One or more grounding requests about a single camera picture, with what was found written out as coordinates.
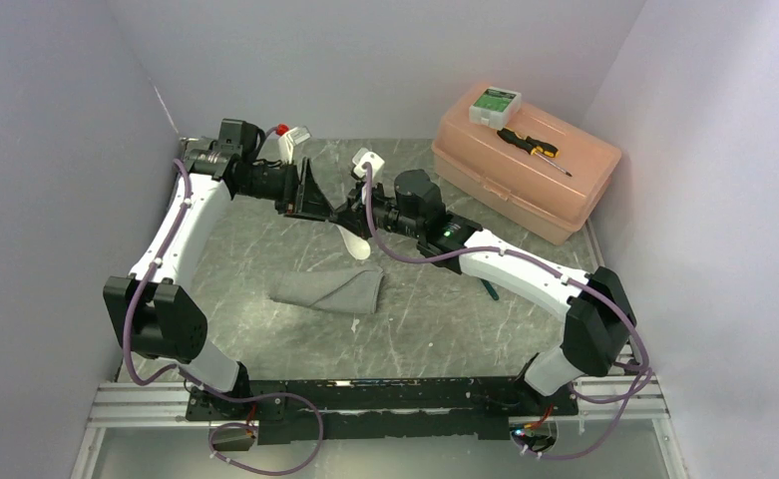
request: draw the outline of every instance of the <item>box lid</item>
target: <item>box lid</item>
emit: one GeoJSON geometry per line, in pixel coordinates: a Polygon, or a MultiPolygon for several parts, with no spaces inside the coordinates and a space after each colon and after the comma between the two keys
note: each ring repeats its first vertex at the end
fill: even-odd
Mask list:
{"type": "Polygon", "coordinates": [[[491,85],[479,84],[442,118],[434,146],[480,177],[484,187],[504,198],[527,202],[570,224],[581,224],[617,165],[621,151],[592,135],[523,103],[507,128],[559,149],[555,163],[503,141],[496,130],[469,121],[469,107],[491,85]]]}

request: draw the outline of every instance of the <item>toolbox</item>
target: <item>toolbox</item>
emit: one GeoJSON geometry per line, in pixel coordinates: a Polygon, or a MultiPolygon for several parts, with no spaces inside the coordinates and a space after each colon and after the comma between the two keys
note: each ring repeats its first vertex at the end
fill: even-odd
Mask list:
{"type": "Polygon", "coordinates": [[[556,155],[508,143],[503,131],[499,135],[469,119],[470,108],[488,88],[475,86],[442,117],[433,142],[436,174],[545,240],[562,244],[597,205],[621,151],[528,103],[506,128],[510,135],[553,146],[556,155]]]}

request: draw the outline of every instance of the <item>gray marble surface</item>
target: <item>gray marble surface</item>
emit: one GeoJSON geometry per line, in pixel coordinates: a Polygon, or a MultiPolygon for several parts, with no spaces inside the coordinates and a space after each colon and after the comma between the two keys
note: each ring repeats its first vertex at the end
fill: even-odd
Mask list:
{"type": "MultiPolygon", "coordinates": [[[[386,160],[387,185],[402,171],[422,168],[442,188],[449,209],[530,252],[594,270],[585,229],[562,246],[529,233],[438,179],[430,145],[430,140],[310,140],[296,155],[313,159],[316,181],[334,205],[353,186],[350,162],[361,147],[386,160]]],[[[273,142],[264,157],[276,158],[273,142]]],[[[413,240],[384,238],[396,251],[418,255],[413,240]]],[[[191,295],[206,313],[210,339],[256,379],[515,374],[533,354],[560,341],[562,326],[540,307],[495,288],[499,301],[476,278],[398,262],[374,244],[371,257],[357,261],[335,226],[279,217],[270,202],[237,197],[213,228],[191,295]],[[386,272],[375,314],[331,313],[268,299],[285,271],[363,262],[386,272]]],[[[135,363],[143,376],[160,365],[138,356],[135,363]]],[[[129,380],[126,371],[119,380],[129,380]]]]}

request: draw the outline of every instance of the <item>white wall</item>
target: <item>white wall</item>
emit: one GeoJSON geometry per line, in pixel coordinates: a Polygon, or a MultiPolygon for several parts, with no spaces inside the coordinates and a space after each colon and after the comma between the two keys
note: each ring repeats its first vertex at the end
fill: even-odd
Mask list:
{"type": "Polygon", "coordinates": [[[431,138],[489,79],[578,122],[644,0],[111,0],[186,135],[222,117],[431,138]]]}
{"type": "Polygon", "coordinates": [[[583,126],[692,477],[779,477],[779,2],[649,0],[583,126]]]}
{"type": "Polygon", "coordinates": [[[177,136],[99,1],[0,1],[0,478],[69,477],[177,136]]]}

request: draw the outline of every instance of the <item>screwdriver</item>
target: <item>screwdriver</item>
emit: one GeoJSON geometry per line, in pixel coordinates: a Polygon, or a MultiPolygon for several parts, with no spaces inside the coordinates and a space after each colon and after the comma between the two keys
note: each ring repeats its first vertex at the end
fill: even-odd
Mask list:
{"type": "Polygon", "coordinates": [[[522,138],[509,128],[502,128],[501,130],[498,130],[498,136],[501,137],[501,140],[509,143],[510,145],[514,145],[526,151],[530,155],[536,155],[537,157],[545,160],[548,165],[551,165],[567,176],[574,176],[568,170],[557,165],[551,160],[551,158],[556,158],[560,153],[560,150],[554,145],[543,142],[541,140],[536,140],[535,138],[531,138],[529,136],[522,138]]]}

